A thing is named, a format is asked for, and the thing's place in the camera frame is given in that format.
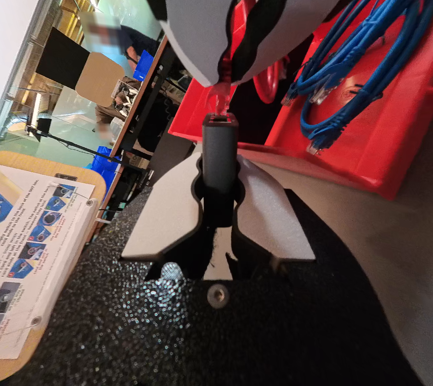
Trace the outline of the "black bin divider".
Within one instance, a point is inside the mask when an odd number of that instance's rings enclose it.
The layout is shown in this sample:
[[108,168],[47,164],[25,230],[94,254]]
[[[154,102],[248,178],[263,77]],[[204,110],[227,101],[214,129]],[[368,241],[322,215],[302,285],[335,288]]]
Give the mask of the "black bin divider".
[[272,103],[263,103],[256,91],[253,80],[237,86],[230,101],[230,112],[239,123],[239,142],[264,145],[282,108],[281,100],[295,79],[306,53],[311,45],[309,36],[289,54],[290,64],[287,78],[279,81],[279,87]]

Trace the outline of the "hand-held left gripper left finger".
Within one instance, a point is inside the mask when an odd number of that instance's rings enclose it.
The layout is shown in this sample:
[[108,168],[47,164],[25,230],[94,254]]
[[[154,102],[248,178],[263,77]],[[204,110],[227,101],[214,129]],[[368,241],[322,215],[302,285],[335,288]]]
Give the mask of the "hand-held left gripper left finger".
[[203,222],[202,154],[193,153],[154,183],[122,251],[126,260],[157,261]]

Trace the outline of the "clear gripper display stand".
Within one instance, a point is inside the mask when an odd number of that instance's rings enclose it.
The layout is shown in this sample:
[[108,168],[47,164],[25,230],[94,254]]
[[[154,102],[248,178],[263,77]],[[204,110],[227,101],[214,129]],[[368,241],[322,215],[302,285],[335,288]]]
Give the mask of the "clear gripper display stand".
[[117,81],[112,93],[113,107],[117,113],[125,118],[129,115],[141,84],[140,81],[129,77],[124,77]]

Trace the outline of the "black square panel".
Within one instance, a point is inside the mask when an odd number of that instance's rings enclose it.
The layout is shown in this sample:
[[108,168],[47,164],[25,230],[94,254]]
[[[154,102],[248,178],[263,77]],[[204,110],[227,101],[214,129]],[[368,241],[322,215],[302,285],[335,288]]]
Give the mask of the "black square panel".
[[35,72],[75,89],[90,52],[52,27]]

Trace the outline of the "blue parts bin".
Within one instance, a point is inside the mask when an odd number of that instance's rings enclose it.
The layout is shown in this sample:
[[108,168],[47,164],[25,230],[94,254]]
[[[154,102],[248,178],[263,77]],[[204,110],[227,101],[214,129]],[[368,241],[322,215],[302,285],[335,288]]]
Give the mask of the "blue parts bin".
[[94,163],[103,167],[120,164],[121,160],[119,160],[117,157],[111,157],[111,151],[112,149],[106,146],[98,146],[97,153],[94,157]]
[[100,174],[105,180],[113,180],[118,164],[110,160],[102,159],[96,156],[93,162],[84,166],[84,169],[90,169]]

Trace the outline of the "black ethernet coupler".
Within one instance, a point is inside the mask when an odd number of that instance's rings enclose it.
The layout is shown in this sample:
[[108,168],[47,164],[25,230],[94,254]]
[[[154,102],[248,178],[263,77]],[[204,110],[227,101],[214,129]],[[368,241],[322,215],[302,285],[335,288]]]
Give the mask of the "black ethernet coupler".
[[232,224],[239,124],[232,113],[209,113],[202,124],[204,216],[209,226]]

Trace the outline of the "black light stand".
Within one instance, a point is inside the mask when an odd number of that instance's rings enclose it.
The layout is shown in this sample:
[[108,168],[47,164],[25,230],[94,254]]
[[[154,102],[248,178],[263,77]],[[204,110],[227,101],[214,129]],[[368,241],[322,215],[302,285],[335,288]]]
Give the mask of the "black light stand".
[[104,154],[102,154],[102,153],[100,153],[98,151],[94,151],[94,150],[86,148],[86,147],[84,147],[82,145],[76,144],[76,143],[74,143],[72,141],[60,138],[60,137],[58,137],[56,135],[52,135],[49,132],[50,127],[51,127],[51,119],[49,119],[49,118],[39,118],[39,119],[36,120],[36,124],[35,125],[33,125],[30,122],[28,122],[26,124],[25,130],[26,130],[26,132],[33,134],[35,136],[35,138],[38,140],[38,142],[41,141],[41,138],[52,139],[52,140],[57,141],[58,143],[62,144],[66,148],[71,149],[73,151],[79,151],[79,152],[81,152],[83,154],[91,155],[93,157],[98,156],[98,157],[106,159],[107,161],[114,162],[117,165],[120,165],[122,167],[131,169],[133,171],[141,171],[142,170],[139,167],[135,167],[135,166],[131,165],[129,162],[127,162],[124,159],[118,159],[116,157],[111,157],[109,155],[104,155]]

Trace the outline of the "small blue bin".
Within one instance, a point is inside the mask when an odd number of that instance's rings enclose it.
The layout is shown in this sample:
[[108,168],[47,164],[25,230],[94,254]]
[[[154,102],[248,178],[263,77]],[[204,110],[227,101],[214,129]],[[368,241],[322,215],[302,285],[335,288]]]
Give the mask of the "small blue bin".
[[142,55],[138,60],[138,63],[134,70],[133,78],[143,82],[147,74],[149,73],[153,61],[154,61],[154,57],[151,54],[149,54],[146,50],[143,50]]

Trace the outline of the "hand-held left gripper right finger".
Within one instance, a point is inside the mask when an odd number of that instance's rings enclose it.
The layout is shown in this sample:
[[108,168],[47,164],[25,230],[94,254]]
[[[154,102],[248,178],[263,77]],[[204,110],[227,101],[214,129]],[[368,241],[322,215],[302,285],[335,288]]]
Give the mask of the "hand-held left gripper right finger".
[[236,205],[233,230],[270,254],[271,263],[316,260],[283,186],[248,159],[238,155],[237,161],[243,199]]

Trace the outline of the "red storage bin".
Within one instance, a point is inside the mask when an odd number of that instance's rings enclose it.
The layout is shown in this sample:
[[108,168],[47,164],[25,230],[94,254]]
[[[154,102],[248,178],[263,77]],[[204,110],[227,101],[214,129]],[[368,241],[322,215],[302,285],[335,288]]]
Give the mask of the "red storage bin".
[[[219,82],[232,80],[254,1],[236,0]],[[239,142],[240,153],[393,199],[432,120],[432,0],[351,0],[310,35],[265,144]],[[287,54],[250,79],[263,103],[289,64]],[[246,82],[231,81],[230,97]],[[193,79],[170,132],[201,140],[215,98]]]

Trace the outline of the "wooden top table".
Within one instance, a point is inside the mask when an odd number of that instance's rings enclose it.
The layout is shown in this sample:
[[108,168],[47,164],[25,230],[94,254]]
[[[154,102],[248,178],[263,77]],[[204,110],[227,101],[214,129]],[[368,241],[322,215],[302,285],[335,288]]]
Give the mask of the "wooden top table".
[[149,71],[142,82],[132,109],[116,139],[109,156],[103,156],[107,160],[116,162],[114,177],[104,200],[99,206],[97,218],[112,220],[121,203],[126,201],[130,189],[144,176],[146,170],[129,164],[122,165],[127,158],[127,153],[150,160],[149,154],[140,152],[134,148],[138,135],[145,126],[149,113],[157,99],[157,96],[167,78],[169,70],[176,58],[176,54],[165,35],[159,45]]

